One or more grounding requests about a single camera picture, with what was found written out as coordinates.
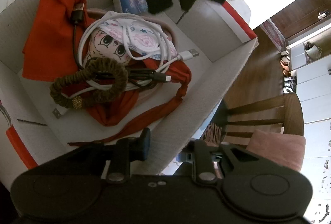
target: gold bead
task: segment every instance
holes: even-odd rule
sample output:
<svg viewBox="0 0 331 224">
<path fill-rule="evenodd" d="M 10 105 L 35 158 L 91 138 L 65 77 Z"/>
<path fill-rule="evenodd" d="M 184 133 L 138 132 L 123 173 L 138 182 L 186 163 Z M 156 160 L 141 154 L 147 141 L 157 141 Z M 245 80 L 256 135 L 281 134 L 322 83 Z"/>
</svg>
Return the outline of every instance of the gold bead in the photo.
<svg viewBox="0 0 331 224">
<path fill-rule="evenodd" d="M 72 99 L 72 106 L 75 109 L 82 109 L 83 108 L 83 98 L 81 96 L 76 96 Z"/>
</svg>

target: pink fabric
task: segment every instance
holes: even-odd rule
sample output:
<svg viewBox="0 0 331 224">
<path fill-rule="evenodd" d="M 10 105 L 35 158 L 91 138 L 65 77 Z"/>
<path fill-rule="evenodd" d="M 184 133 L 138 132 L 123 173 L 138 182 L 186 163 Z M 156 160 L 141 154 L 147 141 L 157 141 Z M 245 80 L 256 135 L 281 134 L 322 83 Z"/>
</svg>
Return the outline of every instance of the pink fabric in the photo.
<svg viewBox="0 0 331 224">
<path fill-rule="evenodd" d="M 256 130 L 247 150 L 296 171 L 302 167 L 306 138 Z"/>
</svg>

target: blue patterned paper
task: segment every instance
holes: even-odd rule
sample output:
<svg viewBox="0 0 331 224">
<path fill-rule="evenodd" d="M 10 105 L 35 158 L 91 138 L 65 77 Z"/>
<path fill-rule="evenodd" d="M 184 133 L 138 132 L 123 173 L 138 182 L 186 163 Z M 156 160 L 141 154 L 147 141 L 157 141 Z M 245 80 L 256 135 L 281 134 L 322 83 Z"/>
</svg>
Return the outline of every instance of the blue patterned paper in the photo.
<svg viewBox="0 0 331 224">
<path fill-rule="evenodd" d="M 120 0 L 123 13 L 140 14 L 148 12 L 146 0 Z"/>
</svg>

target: cardboard box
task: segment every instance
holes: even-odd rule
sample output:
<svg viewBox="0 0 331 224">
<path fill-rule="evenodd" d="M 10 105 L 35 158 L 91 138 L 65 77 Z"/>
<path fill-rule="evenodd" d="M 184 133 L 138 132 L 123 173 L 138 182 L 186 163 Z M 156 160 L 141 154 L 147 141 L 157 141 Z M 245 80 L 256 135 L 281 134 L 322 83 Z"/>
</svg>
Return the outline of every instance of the cardboard box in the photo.
<svg viewBox="0 0 331 224">
<path fill-rule="evenodd" d="M 86 111 L 71 110 L 56 119 L 49 82 L 22 78 L 22 49 L 32 27 L 39 0 L 16 0 L 0 14 L 0 100 L 21 141 L 15 146 L 21 159 L 38 165 L 74 147 L 70 141 L 93 141 L 116 134 L 132 118 L 170 100 L 178 84 L 164 84 L 151 98 L 135 106 L 117 125 L 105 127 Z M 167 23 L 178 38 L 177 50 L 196 49 L 200 55 L 186 62 L 192 81 L 183 103 L 167 117 L 154 122 L 148 160 L 135 163 L 135 173 L 158 174 L 208 118 L 258 45 L 257 38 L 234 9 L 197 0 L 178 25 L 167 12 L 156 17 Z M 88 8 L 112 9 L 112 0 L 87 0 Z M 30 124 L 20 120 L 45 124 Z M 1 156 L 0 161 L 10 160 Z"/>
</svg>

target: olive green scrunchie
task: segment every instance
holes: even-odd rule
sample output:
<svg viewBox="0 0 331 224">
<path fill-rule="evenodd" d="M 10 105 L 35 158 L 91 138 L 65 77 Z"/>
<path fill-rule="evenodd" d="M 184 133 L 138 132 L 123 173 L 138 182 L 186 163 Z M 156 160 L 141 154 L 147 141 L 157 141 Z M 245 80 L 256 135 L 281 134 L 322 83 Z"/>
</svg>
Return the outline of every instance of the olive green scrunchie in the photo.
<svg viewBox="0 0 331 224">
<path fill-rule="evenodd" d="M 69 99 L 61 94 L 63 87 L 79 84 L 92 80 L 99 72 L 111 73 L 115 78 L 115 83 L 108 90 L 95 90 L 87 98 L 76 96 Z M 50 94 L 54 102 L 65 108 L 82 109 L 92 107 L 98 103 L 111 102 L 116 99 L 124 90 L 128 80 L 128 73 L 124 65 L 110 58 L 97 58 L 90 60 L 88 66 L 73 75 L 59 77 L 50 86 Z"/>
</svg>

